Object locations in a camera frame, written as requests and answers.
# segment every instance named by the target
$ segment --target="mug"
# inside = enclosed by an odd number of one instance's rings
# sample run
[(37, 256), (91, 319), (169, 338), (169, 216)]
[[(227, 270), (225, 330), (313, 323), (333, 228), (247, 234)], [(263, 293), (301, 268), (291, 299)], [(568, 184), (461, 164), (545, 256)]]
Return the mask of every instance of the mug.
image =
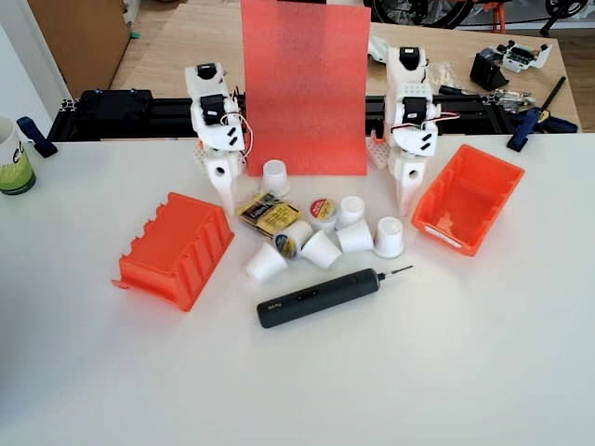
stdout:
[(19, 195), (32, 188), (35, 180), (15, 122), (0, 116), (0, 192)]

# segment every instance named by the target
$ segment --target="black screwdriver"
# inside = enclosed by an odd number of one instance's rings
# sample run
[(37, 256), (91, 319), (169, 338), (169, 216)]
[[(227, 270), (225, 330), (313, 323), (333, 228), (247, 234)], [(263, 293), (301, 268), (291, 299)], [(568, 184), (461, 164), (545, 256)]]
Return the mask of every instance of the black screwdriver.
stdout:
[(412, 267), (413, 265), (387, 273), (377, 273), (371, 268), (362, 269), (332, 281), (262, 302), (257, 306), (260, 324), (263, 328), (275, 327), (369, 295), (380, 289), (380, 281)]

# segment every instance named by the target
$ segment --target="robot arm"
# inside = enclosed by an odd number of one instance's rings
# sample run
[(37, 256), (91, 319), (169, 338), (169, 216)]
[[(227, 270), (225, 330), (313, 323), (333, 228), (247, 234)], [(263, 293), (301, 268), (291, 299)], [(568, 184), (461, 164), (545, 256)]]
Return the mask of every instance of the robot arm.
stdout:
[(225, 212), (232, 216), (236, 178), (244, 168), (243, 116), (225, 84), (225, 71), (220, 63), (186, 68), (184, 75), (192, 99), (192, 128), (205, 151), (206, 173)]
[(440, 105), (432, 102), (423, 48), (390, 48), (387, 57), (385, 135), (390, 146), (389, 170), (397, 183), (399, 212), (405, 216), (421, 185), (425, 160), (438, 139)]

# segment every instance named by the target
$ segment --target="wooden floor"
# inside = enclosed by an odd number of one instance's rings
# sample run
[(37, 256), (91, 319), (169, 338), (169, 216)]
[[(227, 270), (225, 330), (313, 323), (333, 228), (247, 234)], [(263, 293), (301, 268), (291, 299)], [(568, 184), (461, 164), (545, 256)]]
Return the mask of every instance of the wooden floor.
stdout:
[[(230, 2), (237, 0), (186, 0), (188, 3)], [(152, 39), (161, 31), (178, 3), (160, 3), (156, 0), (143, 0), (134, 31), (139, 39), (131, 40), (116, 73), (112, 88), (121, 87)], [(538, 35), (538, 31), (517, 31), (516, 34)], [(595, 132), (595, 30), (552, 30), (551, 36), (558, 39), (566, 71), (575, 96), (575, 104), (584, 132)]]

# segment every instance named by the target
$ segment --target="orange bin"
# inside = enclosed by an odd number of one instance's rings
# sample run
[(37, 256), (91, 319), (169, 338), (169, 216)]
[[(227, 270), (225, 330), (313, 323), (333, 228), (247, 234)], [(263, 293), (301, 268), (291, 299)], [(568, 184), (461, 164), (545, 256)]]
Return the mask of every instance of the orange bin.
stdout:
[(134, 286), (190, 311), (233, 232), (219, 206), (170, 192), (157, 208), (157, 218), (120, 258), (120, 288)]
[(475, 256), (524, 170), (463, 145), (419, 200), (412, 223), (466, 256)]

